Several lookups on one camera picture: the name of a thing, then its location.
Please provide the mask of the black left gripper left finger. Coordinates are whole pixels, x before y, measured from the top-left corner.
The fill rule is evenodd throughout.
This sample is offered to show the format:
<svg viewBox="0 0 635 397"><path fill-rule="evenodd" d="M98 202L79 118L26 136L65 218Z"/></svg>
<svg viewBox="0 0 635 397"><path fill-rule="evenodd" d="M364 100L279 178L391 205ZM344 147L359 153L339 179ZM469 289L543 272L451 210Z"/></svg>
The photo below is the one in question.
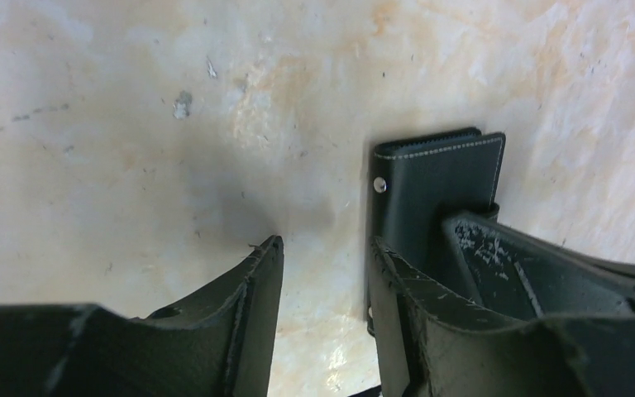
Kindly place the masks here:
<svg viewBox="0 0 635 397"><path fill-rule="evenodd" d="M97 304L0 305L0 396L264 396L283 274L272 236L146 318Z"/></svg>

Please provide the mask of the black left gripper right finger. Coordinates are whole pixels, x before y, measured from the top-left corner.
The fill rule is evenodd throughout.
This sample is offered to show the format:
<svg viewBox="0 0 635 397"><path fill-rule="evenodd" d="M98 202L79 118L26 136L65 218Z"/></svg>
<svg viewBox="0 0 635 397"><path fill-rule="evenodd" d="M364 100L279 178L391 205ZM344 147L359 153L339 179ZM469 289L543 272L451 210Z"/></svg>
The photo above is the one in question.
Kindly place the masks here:
<svg viewBox="0 0 635 397"><path fill-rule="evenodd" d="M635 313L509 317L370 243L386 396L635 396Z"/></svg>

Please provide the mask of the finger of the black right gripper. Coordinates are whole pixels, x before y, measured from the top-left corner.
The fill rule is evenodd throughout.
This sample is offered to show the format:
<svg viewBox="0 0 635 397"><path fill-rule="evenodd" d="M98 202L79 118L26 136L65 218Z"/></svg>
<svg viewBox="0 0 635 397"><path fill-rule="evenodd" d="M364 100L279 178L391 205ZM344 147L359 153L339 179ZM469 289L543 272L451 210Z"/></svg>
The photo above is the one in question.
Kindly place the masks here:
<svg viewBox="0 0 635 397"><path fill-rule="evenodd" d="M635 314L635 264L587 256L461 212L442 222L442 283L510 318Z"/></svg>

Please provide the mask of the black leather card holder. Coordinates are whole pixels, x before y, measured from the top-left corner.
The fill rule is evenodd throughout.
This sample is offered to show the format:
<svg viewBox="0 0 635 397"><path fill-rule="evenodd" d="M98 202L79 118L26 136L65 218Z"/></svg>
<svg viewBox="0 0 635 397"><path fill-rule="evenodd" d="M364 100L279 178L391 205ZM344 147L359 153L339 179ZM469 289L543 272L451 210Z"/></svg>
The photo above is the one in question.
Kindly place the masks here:
<svg viewBox="0 0 635 397"><path fill-rule="evenodd" d="M442 223L460 211L497 217L505 144L502 132L465 127L376 145L366 265L372 266L372 242L379 240L415 269L476 299L470 273L458 266Z"/></svg>

